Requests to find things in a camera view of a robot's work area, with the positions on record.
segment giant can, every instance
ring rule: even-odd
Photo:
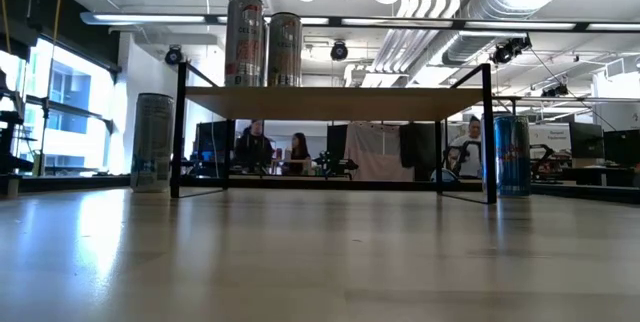
[[[268,86],[302,83],[302,22],[293,13],[276,13],[269,24]]]
[[[260,0],[229,0],[224,84],[260,87],[263,75],[264,19]]]
[[[157,93],[139,94],[131,161],[134,192],[167,190],[172,142],[173,98]]]
[[[531,194],[529,121],[524,116],[497,116],[493,119],[496,142],[496,182],[498,196],[524,197]]]

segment person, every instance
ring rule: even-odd
[[[465,142],[482,142],[480,136],[480,120],[475,116],[469,121],[469,131],[466,136],[460,136],[451,142],[452,147],[462,147]],[[467,157],[460,166],[460,177],[482,178],[482,163],[480,159],[480,147],[477,144],[467,146]]]
[[[283,174],[301,175],[307,169],[308,163],[311,161],[309,149],[307,148],[307,137],[304,133],[296,133],[291,138],[291,159],[295,161],[307,161],[305,163],[284,163],[282,166]]]
[[[256,165],[267,168],[271,164],[273,148],[264,136],[262,120],[251,120],[251,126],[244,129],[242,136],[236,141],[236,163],[248,167],[250,172]]]

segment silver can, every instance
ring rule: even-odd
[[[167,190],[172,142],[173,98],[157,93],[139,94],[131,162],[134,192]]]
[[[262,86],[263,5],[260,0],[229,0],[225,78],[227,87]]]
[[[276,13],[269,25],[268,86],[302,83],[302,22],[293,13]]]

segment man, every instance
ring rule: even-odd
[[[465,142],[468,141],[481,143],[482,138],[480,136],[480,132],[480,120],[473,116],[469,121],[469,131],[467,135],[456,138],[453,142],[451,142],[451,146],[462,147]],[[478,144],[468,145],[467,157],[460,167],[460,177],[482,178],[481,151]]]
[[[245,128],[242,137],[236,141],[236,163],[248,167],[253,172],[256,165],[268,168],[271,165],[273,148],[264,136],[262,120],[251,120],[251,126]]]

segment ductwork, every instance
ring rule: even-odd
[[[525,20],[551,1],[470,0],[460,10],[458,17],[480,20]],[[421,85],[440,84],[456,69],[431,66],[462,66],[487,48],[494,40],[494,37],[462,36],[460,32],[453,31],[440,32],[429,44],[429,49],[409,69],[409,79]]]

